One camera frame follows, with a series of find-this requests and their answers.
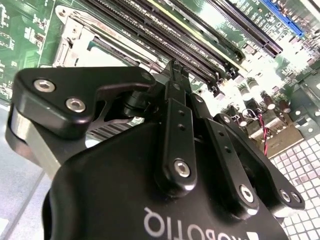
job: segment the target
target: cable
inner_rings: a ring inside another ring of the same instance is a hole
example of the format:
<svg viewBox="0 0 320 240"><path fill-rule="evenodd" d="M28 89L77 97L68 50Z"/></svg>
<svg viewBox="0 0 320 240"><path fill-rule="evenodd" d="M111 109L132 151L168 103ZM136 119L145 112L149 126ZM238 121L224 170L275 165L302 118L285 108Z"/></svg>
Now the cable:
<svg viewBox="0 0 320 240"><path fill-rule="evenodd" d="M245 115L244 115L244 111L247 111L247 114L248 114L248 111L251 111L251 113L253 114L254 118L245 116ZM250 109L250 108L244 109L244 110L242 111L242 116L243 116L245 119L251 119L251 120L257 120L257 118L258 118L257 115L255 114L255 112L254 112L252 109Z"/></svg>
<svg viewBox="0 0 320 240"><path fill-rule="evenodd" d="M262 114L258 115L258 119L262 126L262 131L263 131L263 140L264 140L263 151L264 151L264 155L267 156L267 152L268 152L267 134L269 133L269 128L266 127L265 122L262 119Z"/></svg>

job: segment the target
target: screw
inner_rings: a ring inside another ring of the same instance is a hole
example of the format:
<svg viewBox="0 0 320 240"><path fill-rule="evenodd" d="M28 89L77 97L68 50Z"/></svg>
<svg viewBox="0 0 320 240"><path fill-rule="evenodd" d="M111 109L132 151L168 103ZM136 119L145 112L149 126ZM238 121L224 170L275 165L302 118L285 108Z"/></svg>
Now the screw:
<svg viewBox="0 0 320 240"><path fill-rule="evenodd" d="M280 193L281 193L281 196L282 198L287 202L287 203L290 203L291 199L288 195L288 193L286 193L284 190L280 189Z"/></svg>
<svg viewBox="0 0 320 240"><path fill-rule="evenodd" d="M223 120L224 120L227 124L229 124L229 123L230 123L230 119L229 119L229 118L227 118L226 116L223 116Z"/></svg>
<svg viewBox="0 0 320 240"><path fill-rule="evenodd" d="M247 200L249 203L253 203L255 198L252 192L245 186L240 185L240 192L245 200Z"/></svg>
<svg viewBox="0 0 320 240"><path fill-rule="evenodd" d="M174 162L174 169L183 178L190 176L190 168L184 161L176 160Z"/></svg>
<svg viewBox="0 0 320 240"><path fill-rule="evenodd" d="M175 87L175 89L180 90L180 86L177 83L174 83L173 86Z"/></svg>
<svg viewBox="0 0 320 240"><path fill-rule="evenodd" d="M295 192L292 191L291 195L298 203L301 203L300 197Z"/></svg>
<svg viewBox="0 0 320 240"><path fill-rule="evenodd" d="M152 78L151 78L149 73L143 72L141 75L142 75L143 78L145 78L145 79L147 79L149 81L152 81Z"/></svg>
<svg viewBox="0 0 320 240"><path fill-rule="evenodd" d="M33 82L33 86L35 87L35 89L43 93L51 93L56 89L56 86L52 82L45 79L35 80Z"/></svg>
<svg viewBox="0 0 320 240"><path fill-rule="evenodd" d="M65 102L65 105L68 109L76 113L82 113L84 110L86 110L85 103L77 98L69 98Z"/></svg>
<svg viewBox="0 0 320 240"><path fill-rule="evenodd" d="M312 75L312 76L317 75L317 74L318 74L318 71L317 71L317 70L313 70L313 71L311 72L311 75Z"/></svg>
<svg viewBox="0 0 320 240"><path fill-rule="evenodd" d="M202 99L200 96L195 95L194 97L195 97L195 99L196 99L199 103L202 103L202 102L203 102L203 99Z"/></svg>

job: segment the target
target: connector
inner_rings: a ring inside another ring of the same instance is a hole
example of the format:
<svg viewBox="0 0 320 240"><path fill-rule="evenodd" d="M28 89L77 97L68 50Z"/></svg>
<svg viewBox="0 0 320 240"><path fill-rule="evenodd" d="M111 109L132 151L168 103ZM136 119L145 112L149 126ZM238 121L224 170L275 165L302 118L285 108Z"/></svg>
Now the connector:
<svg viewBox="0 0 320 240"><path fill-rule="evenodd" d="M296 25L296 23L287 16L284 16L278 6L271 0L260 0L287 28L294 32L298 37L302 38L304 32Z"/></svg>

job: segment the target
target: motherboard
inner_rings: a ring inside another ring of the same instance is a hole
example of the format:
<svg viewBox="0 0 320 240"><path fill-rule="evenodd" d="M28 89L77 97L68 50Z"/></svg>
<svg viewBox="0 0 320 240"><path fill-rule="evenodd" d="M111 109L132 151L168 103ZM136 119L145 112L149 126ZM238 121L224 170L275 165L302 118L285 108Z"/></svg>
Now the motherboard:
<svg viewBox="0 0 320 240"><path fill-rule="evenodd" d="M176 59L213 116L237 116L263 142L248 110L259 109L274 135L281 132L295 85L319 58L320 16L308 0L0 2L0 98L7 101L24 68L139 66L159 76Z"/></svg>

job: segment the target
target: red wire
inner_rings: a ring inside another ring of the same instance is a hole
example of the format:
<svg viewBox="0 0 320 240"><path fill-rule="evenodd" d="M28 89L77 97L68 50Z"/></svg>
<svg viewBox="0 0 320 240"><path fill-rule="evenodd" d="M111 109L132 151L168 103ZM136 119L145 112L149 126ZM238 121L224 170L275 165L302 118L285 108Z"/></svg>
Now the red wire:
<svg viewBox="0 0 320 240"><path fill-rule="evenodd" d="M264 140L263 150L264 150L264 155L267 156L267 152L268 152L267 134L269 132L269 129L265 126L265 122L262 119L262 114L259 114L258 119L259 119L259 122L260 122L260 124L262 126L262 131L263 131L263 140Z"/></svg>

